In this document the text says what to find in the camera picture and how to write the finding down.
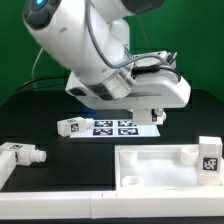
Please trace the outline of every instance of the white block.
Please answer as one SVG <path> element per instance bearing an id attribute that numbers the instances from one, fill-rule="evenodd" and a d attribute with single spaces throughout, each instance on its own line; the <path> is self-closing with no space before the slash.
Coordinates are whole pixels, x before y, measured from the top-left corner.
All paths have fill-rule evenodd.
<path id="1" fill-rule="evenodd" d="M 199 154 L 222 156 L 222 140 L 219 137 L 199 137 Z"/>
<path id="2" fill-rule="evenodd" d="M 3 151 L 14 151 L 16 164 L 22 166 L 29 166 L 33 162 L 45 162 L 47 158 L 45 151 L 36 150 L 36 146 L 30 144 L 6 142 L 0 146 L 0 152 Z"/>
<path id="3" fill-rule="evenodd" d="M 16 167 L 16 157 L 14 151 L 4 151 L 0 154 L 0 190 L 8 180 Z"/>
<path id="4" fill-rule="evenodd" d="M 199 138 L 198 184 L 218 186 L 221 181 L 222 140 Z"/>
<path id="5" fill-rule="evenodd" d="M 57 122 L 58 134 L 62 137 L 85 132 L 87 129 L 93 128 L 93 126 L 94 120 L 92 118 L 84 119 L 82 117 L 76 117 Z"/>

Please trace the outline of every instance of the black tabletop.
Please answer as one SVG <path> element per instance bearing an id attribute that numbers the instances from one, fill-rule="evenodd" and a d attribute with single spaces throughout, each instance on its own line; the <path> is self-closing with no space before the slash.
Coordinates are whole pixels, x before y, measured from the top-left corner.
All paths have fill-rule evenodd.
<path id="1" fill-rule="evenodd" d="M 18 166 L 2 192 L 115 190 L 115 145 L 198 144 L 199 136 L 224 140 L 224 104 L 210 93 L 193 90 L 189 104 L 166 109 L 161 137 L 63 138 L 57 121 L 73 117 L 131 119 L 125 110 L 94 111 L 62 91 L 26 92 L 0 108 L 0 144 L 35 144 L 47 161 Z M 222 223 L 224 218 L 119 219 L 107 223 Z M 7 223 L 30 223 L 7 221 Z M 54 220 L 32 223 L 105 223 L 105 220 Z"/>

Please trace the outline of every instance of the cable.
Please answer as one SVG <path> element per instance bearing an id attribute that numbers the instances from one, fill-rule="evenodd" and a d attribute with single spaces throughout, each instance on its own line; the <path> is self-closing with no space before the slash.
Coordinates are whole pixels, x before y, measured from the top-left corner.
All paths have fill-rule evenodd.
<path id="1" fill-rule="evenodd" d="M 141 66 L 141 67 L 134 67 L 132 69 L 132 74 L 134 76 L 145 74 L 147 72 L 158 72 L 160 70 L 159 64 L 149 65 L 149 66 Z"/>
<path id="2" fill-rule="evenodd" d="M 180 73 L 179 73 L 177 70 L 172 69 L 172 68 L 169 67 L 169 66 L 159 66 L 159 67 L 160 67 L 160 69 L 163 69 L 163 70 L 167 70 L 167 71 L 173 72 L 173 73 L 176 75 L 178 82 L 181 81 L 181 75 L 180 75 Z"/>
<path id="3" fill-rule="evenodd" d="M 19 92 L 21 91 L 22 89 L 24 89 L 26 86 L 32 84 L 32 83 L 36 83 L 36 82 L 40 82 L 40 81 L 43 81 L 43 80 L 50 80 L 50 79 L 63 79 L 63 78 L 68 78 L 69 75 L 60 75 L 60 76 L 46 76 L 46 77 L 41 77 L 41 78 L 37 78 L 37 79 L 33 79 L 33 80 L 30 80 L 26 83 L 24 83 L 22 86 L 20 86 L 15 92 Z"/>
<path id="4" fill-rule="evenodd" d="M 91 24 L 91 0 L 87 0 L 86 1 L 86 13 L 85 13 L 85 19 L 86 19 L 86 23 L 87 23 L 87 28 L 88 28 L 88 31 L 89 31 L 89 35 L 91 37 L 91 40 L 93 42 L 93 45 L 97 51 L 97 53 L 99 54 L 100 58 L 103 60 L 103 62 L 110 68 L 112 69 L 120 69 L 126 65 L 129 65 L 131 63 L 134 63 L 136 61 L 139 61 L 141 59 L 144 59 L 144 58 L 156 58 L 158 60 L 160 60 L 164 65 L 168 65 L 169 66 L 169 63 L 167 63 L 162 57 L 160 57 L 159 55 L 155 55 L 155 54 L 145 54 L 143 56 L 138 56 L 138 57 L 134 57 L 132 59 L 129 59 L 121 64 L 118 64 L 118 65 L 113 65 L 111 64 L 107 58 L 104 56 L 103 52 L 101 51 L 98 43 L 97 43 L 97 40 L 96 40 L 96 37 L 94 35 L 94 31 L 93 31 L 93 27 L 92 27 L 92 24 Z"/>
<path id="5" fill-rule="evenodd" d="M 137 18 L 138 18 L 138 22 L 139 22 L 139 25 L 140 25 L 140 28 L 141 28 L 141 31 L 142 31 L 142 35 L 143 35 L 143 37 L 145 39 L 145 43 L 146 43 L 147 49 L 148 49 L 148 51 L 151 51 L 149 39 L 148 39 L 147 34 L 145 32 L 144 24 L 142 22 L 142 17 L 140 15 L 138 15 Z"/>
<path id="6" fill-rule="evenodd" d="M 33 64 L 32 72 L 31 72 L 31 79 L 33 79 L 33 80 L 35 79 L 35 69 L 36 69 L 37 63 L 38 63 L 38 61 L 39 61 L 39 59 L 40 59 L 40 57 L 41 57 L 43 52 L 44 52 L 44 49 L 41 48 L 40 52 L 38 53 L 37 58 L 36 58 L 36 60 L 35 60 L 35 62 Z"/>
<path id="7" fill-rule="evenodd" d="M 31 89 L 17 91 L 15 93 L 13 93 L 12 95 L 10 95 L 9 97 L 7 97 L 1 104 L 1 107 L 3 107 L 12 97 L 14 97 L 20 93 L 29 92 L 29 91 L 33 91 L 33 90 L 39 90 L 39 89 L 52 88 L 52 87 L 57 87 L 57 86 L 64 86 L 64 85 L 65 85 L 64 83 L 63 84 L 55 84 L 55 85 L 41 86 L 41 87 L 35 87 L 35 88 L 31 88 Z"/>

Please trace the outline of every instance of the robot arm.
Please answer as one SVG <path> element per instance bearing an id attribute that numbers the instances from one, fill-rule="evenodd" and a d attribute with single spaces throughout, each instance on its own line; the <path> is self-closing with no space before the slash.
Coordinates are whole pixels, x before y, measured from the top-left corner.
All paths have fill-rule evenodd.
<path id="1" fill-rule="evenodd" d="M 72 71 L 69 94 L 93 109 L 133 109 L 135 123 L 151 124 L 152 111 L 184 107 L 190 87 L 173 70 L 170 53 L 132 56 L 129 27 L 120 18 L 164 1 L 27 0 L 24 22 L 36 41 Z"/>

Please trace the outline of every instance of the green wall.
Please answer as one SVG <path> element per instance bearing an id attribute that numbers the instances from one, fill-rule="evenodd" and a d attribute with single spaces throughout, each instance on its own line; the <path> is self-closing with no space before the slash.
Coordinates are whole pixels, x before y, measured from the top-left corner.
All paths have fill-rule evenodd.
<path id="1" fill-rule="evenodd" d="M 0 1 L 0 102 L 24 82 L 40 47 L 22 21 L 24 0 Z M 128 18 L 131 51 L 177 51 L 178 70 L 193 88 L 208 90 L 224 101 L 224 1 L 167 0 L 162 8 L 141 15 L 148 43 L 139 19 Z M 67 71 L 46 53 L 36 76 L 60 75 Z"/>

